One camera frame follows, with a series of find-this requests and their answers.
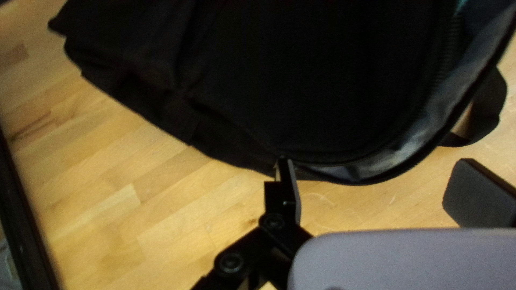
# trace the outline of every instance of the backpack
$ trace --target backpack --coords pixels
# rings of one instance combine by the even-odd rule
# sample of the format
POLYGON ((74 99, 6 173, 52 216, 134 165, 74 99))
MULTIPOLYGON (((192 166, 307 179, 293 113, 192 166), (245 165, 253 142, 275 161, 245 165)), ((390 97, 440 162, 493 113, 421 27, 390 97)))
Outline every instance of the backpack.
POLYGON ((364 185, 498 124, 514 0, 69 0, 84 78, 226 163, 364 185), (471 105, 466 135, 450 133, 471 105))

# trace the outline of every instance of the bolt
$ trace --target bolt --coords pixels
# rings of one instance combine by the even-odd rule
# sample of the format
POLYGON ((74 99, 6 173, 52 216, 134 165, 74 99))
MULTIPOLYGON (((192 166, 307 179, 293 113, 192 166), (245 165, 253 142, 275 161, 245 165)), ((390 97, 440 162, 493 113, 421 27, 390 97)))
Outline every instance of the bolt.
POLYGON ((280 214, 268 214, 265 216, 263 223, 269 229, 281 229, 285 225, 285 221, 280 214))
POLYGON ((224 255, 219 261, 219 268, 229 274, 240 271, 243 265, 244 258, 236 252, 224 255))

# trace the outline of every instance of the hardwood floor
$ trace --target hardwood floor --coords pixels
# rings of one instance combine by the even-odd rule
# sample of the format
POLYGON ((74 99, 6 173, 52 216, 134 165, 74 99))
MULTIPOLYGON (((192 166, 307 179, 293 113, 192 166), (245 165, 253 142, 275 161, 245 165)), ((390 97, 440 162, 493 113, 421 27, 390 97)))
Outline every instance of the hardwood floor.
MULTIPOLYGON (((46 28, 62 3, 0 6, 0 122, 62 287, 189 289, 257 225, 270 178, 204 156, 83 80, 46 28)), ((381 184, 301 181, 302 225, 314 235, 456 227, 441 200, 462 157, 516 184, 515 45, 499 67, 509 96, 493 133, 381 184)))

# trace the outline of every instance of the backpack strap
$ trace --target backpack strap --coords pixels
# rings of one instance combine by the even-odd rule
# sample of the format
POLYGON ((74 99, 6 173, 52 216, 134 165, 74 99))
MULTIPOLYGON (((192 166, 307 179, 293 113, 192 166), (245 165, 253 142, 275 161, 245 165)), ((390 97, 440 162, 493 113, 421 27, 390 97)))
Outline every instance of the backpack strap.
POLYGON ((449 132, 440 146, 462 147, 484 138, 498 125, 506 95, 507 84, 495 68, 473 97, 465 137, 449 132))

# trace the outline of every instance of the metal bracket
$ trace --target metal bracket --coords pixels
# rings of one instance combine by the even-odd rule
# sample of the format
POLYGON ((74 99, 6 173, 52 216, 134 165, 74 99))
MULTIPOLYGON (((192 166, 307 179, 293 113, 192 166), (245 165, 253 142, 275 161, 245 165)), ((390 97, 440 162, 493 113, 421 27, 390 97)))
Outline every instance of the metal bracket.
POLYGON ((286 290, 297 250, 310 239, 299 226, 301 201, 291 160, 280 158, 277 178, 265 182, 259 226, 217 255, 213 269, 192 290, 257 290, 270 281, 286 290))

